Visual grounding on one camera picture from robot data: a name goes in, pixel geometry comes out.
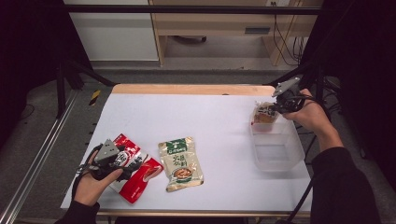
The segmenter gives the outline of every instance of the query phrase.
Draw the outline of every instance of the green label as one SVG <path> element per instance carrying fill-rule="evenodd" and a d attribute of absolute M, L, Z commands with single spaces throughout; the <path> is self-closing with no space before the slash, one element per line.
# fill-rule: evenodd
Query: green label
<path fill-rule="evenodd" d="M 187 151 L 187 144 L 184 139 L 166 142 L 166 147 L 169 155 Z"/>

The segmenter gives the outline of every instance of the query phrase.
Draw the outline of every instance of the human hand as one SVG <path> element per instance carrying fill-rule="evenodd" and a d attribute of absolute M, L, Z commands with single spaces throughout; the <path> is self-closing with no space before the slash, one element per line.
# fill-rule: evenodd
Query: human hand
<path fill-rule="evenodd" d="M 95 158 L 97 151 L 92 154 L 89 164 L 92 163 Z M 102 195 L 105 188 L 115 181 L 122 174 L 122 169 L 113 171 L 110 175 L 102 180 L 96 180 L 93 178 L 89 170 L 84 171 L 82 178 L 79 180 L 74 201 L 82 203 L 88 206 L 94 206 Z"/>
<path fill-rule="evenodd" d="M 307 89 L 301 90 L 300 93 L 312 97 L 311 92 Z M 283 117 L 300 123 L 307 130 L 314 133 L 318 133 L 320 129 L 332 126 L 323 108 L 318 103 L 309 99 L 305 100 L 304 106 L 301 110 L 293 113 L 285 113 L 283 114 Z"/>
<path fill-rule="evenodd" d="M 301 94 L 312 96 L 307 89 L 300 91 Z M 320 150 L 331 147 L 343 147 L 340 136 L 337 130 L 332 126 L 332 123 L 327 118 L 321 105 L 306 99 L 301 110 L 293 113 L 283 114 L 285 119 L 292 119 L 312 131 L 318 137 Z"/>

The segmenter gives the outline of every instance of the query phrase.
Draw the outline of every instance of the cabinet door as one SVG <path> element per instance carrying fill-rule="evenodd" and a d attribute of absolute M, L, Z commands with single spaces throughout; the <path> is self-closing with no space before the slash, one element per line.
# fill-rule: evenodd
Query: cabinet door
<path fill-rule="evenodd" d="M 147 5 L 147 0 L 64 0 L 65 4 Z M 70 13 L 91 61 L 158 61 L 150 14 Z"/>

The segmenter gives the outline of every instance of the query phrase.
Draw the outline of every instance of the food package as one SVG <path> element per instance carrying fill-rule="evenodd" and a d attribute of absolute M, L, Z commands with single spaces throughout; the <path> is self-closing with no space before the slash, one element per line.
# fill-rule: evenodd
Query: food package
<path fill-rule="evenodd" d="M 142 195 L 149 180 L 163 170 L 163 166 L 123 134 L 114 143 L 117 147 L 124 147 L 119 152 L 115 165 L 134 167 L 135 171 L 128 180 L 114 181 L 110 187 L 128 202 L 134 203 Z"/>
<path fill-rule="evenodd" d="M 161 161 L 169 178 L 166 191 L 172 192 L 204 183 L 204 175 L 192 137 L 162 142 L 158 147 Z"/>
<path fill-rule="evenodd" d="M 272 110 L 271 106 L 273 103 L 268 102 L 256 102 L 256 106 L 253 110 L 253 119 L 251 124 L 269 124 L 274 123 L 279 113 Z"/>

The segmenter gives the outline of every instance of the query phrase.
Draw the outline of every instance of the person's arm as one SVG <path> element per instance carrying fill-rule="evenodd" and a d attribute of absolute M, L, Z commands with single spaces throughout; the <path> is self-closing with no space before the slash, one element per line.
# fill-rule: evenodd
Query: person's arm
<path fill-rule="evenodd" d="M 311 224 L 380 224 L 373 190 L 344 147 L 332 147 L 312 160 Z"/>
<path fill-rule="evenodd" d="M 89 164 L 96 153 L 93 153 Z M 55 224 L 95 224 L 100 205 L 97 202 L 105 188 L 122 174 L 122 170 L 113 171 L 102 180 L 96 180 L 89 171 L 76 177 L 73 185 L 72 202 L 64 217 Z"/>
<path fill-rule="evenodd" d="M 302 94 L 311 96 L 308 90 Z M 313 159 L 312 224 L 379 224 L 375 197 L 366 176 L 355 166 L 323 108 L 306 100 L 304 107 L 284 114 L 314 132 L 320 153 Z"/>
<path fill-rule="evenodd" d="M 309 90 L 302 94 L 312 96 Z M 331 147 L 343 147 L 343 142 L 337 130 L 332 126 L 323 108 L 316 102 L 306 100 L 304 107 L 295 113 L 284 114 L 285 119 L 292 119 L 303 125 L 307 130 L 314 132 L 319 141 L 320 151 Z"/>

